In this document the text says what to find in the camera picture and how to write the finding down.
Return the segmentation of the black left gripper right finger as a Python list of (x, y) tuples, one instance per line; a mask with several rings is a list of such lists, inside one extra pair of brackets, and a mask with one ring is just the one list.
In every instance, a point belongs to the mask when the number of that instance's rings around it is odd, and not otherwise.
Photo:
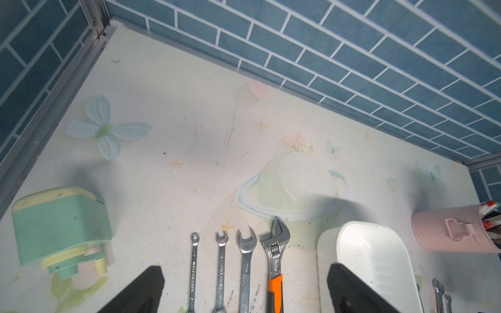
[(331, 264), (327, 286), (335, 312), (398, 312), (341, 263)]

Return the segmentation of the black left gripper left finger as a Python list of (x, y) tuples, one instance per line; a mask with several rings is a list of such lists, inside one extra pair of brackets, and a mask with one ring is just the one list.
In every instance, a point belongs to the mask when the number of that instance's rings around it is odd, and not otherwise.
[(165, 284), (161, 266), (150, 266), (106, 304), (102, 312), (158, 312)]

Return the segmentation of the silver combination wrench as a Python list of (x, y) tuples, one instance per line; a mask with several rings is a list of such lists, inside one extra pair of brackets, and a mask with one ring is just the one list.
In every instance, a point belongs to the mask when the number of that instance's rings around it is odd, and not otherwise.
[(200, 236), (197, 232), (193, 232), (191, 234), (191, 243), (192, 243), (192, 258), (190, 264), (190, 284), (189, 284), (189, 301), (187, 312), (195, 313), (195, 293), (196, 293), (196, 269), (197, 269), (197, 258), (198, 258), (198, 243), (200, 240)]

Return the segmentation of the orange handled adjustable wrench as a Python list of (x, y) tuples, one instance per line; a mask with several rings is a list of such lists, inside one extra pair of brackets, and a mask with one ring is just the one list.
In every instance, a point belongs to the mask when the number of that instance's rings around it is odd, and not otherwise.
[(271, 237), (261, 241), (266, 251), (269, 263), (269, 280), (267, 287), (267, 313), (284, 312), (283, 296), (283, 275), (281, 272), (281, 263), (288, 242), (290, 240), (290, 231), (287, 226), (279, 219), (275, 219), (271, 229)]

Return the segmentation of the small silver wrench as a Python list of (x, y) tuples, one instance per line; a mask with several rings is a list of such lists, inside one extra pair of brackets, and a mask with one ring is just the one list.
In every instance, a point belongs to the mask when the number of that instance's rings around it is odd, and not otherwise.
[(219, 246), (218, 262), (217, 262), (217, 289), (216, 303), (214, 313), (226, 312), (224, 307), (224, 274), (225, 274), (225, 255), (226, 244), (228, 242), (228, 234), (223, 230), (223, 234), (216, 233), (216, 242)]

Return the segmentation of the silver open-end wrench box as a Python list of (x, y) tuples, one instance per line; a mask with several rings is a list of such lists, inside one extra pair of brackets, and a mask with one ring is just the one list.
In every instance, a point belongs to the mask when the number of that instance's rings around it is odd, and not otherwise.
[(444, 298), (445, 298), (445, 301), (446, 301), (446, 312), (447, 313), (452, 313), (452, 307), (451, 307), (452, 299), (451, 299), (450, 294), (446, 293), (444, 295)]

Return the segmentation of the large silver open-end wrench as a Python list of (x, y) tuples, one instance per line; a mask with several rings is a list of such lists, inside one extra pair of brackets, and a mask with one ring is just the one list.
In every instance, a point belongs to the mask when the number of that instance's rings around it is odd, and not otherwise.
[(250, 238), (243, 239), (240, 230), (237, 231), (237, 246), (241, 251), (241, 282), (239, 313), (250, 310), (250, 285), (251, 285), (251, 260), (253, 251), (257, 245), (257, 236), (252, 228), (249, 228)]

